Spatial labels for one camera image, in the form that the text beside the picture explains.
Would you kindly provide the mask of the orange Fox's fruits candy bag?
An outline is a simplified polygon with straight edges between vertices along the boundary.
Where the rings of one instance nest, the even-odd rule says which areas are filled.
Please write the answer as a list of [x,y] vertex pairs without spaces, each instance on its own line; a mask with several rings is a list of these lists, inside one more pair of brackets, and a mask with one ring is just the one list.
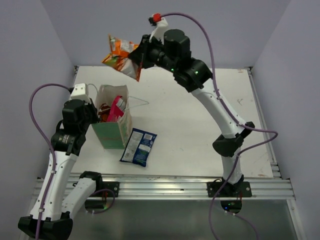
[[137,82],[140,81],[141,67],[129,59],[129,54],[138,48],[138,44],[108,35],[110,53],[101,61]]

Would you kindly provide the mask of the green white paper bag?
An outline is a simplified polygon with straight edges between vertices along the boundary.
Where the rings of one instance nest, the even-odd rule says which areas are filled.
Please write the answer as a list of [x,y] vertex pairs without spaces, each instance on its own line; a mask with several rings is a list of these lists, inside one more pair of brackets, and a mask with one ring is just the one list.
[[132,116],[129,104],[129,90],[126,85],[112,86],[101,85],[98,89],[95,99],[97,113],[102,104],[110,107],[117,96],[122,96],[126,102],[124,115],[117,122],[99,122],[92,125],[92,128],[100,141],[102,147],[106,150],[124,149],[133,129]]

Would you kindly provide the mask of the pink chip bag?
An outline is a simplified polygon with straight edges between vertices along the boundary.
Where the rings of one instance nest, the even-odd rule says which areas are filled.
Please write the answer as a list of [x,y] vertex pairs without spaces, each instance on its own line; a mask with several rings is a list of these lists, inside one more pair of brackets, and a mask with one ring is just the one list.
[[110,112],[107,117],[107,122],[117,122],[119,118],[121,118],[126,110],[126,102],[124,101],[123,97],[118,95],[113,100]]

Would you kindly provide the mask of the blue snack bag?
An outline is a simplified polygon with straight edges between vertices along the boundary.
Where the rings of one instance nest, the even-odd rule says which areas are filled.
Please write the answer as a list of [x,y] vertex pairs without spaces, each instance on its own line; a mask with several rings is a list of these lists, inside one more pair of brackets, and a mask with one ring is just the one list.
[[119,161],[145,168],[157,136],[155,133],[133,128]]

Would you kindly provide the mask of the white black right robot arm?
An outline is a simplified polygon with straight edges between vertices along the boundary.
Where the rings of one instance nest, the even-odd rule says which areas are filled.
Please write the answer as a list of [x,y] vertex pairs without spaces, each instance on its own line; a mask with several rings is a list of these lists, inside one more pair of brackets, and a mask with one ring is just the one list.
[[128,57],[143,69],[158,66],[171,72],[174,80],[209,112],[221,131],[212,147],[222,160],[222,189],[227,196],[235,196],[244,181],[237,156],[255,125],[230,117],[214,90],[213,73],[202,60],[192,57],[190,39],[179,29],[167,30],[163,40],[145,34]]

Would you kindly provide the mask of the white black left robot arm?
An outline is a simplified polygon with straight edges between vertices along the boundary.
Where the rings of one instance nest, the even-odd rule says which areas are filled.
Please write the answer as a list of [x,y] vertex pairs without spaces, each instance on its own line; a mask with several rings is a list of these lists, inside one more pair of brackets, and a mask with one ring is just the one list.
[[104,190],[100,173],[84,171],[73,190],[64,196],[88,128],[99,118],[93,101],[80,99],[65,102],[62,117],[51,138],[48,169],[36,203],[30,214],[18,222],[18,228],[36,240],[68,239],[74,218],[87,198],[99,196]]

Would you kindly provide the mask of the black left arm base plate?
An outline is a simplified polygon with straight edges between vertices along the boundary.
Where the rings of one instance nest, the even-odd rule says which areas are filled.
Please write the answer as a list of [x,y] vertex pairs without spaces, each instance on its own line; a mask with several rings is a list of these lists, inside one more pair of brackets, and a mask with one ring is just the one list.
[[120,190],[120,183],[118,181],[103,181],[102,182],[102,189],[108,189],[108,191],[106,191],[104,193],[104,196],[110,197],[112,198],[113,195],[115,198],[118,197],[119,195],[119,190]]

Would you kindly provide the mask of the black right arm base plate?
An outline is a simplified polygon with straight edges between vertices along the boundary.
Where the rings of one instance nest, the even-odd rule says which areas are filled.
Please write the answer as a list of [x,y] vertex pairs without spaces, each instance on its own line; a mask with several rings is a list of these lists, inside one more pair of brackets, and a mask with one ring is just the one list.
[[[206,190],[209,198],[213,198],[220,187],[223,185],[221,181],[209,181],[206,183]],[[227,183],[216,197],[218,198],[250,198],[252,197],[251,185],[248,181],[243,181],[232,185]]]

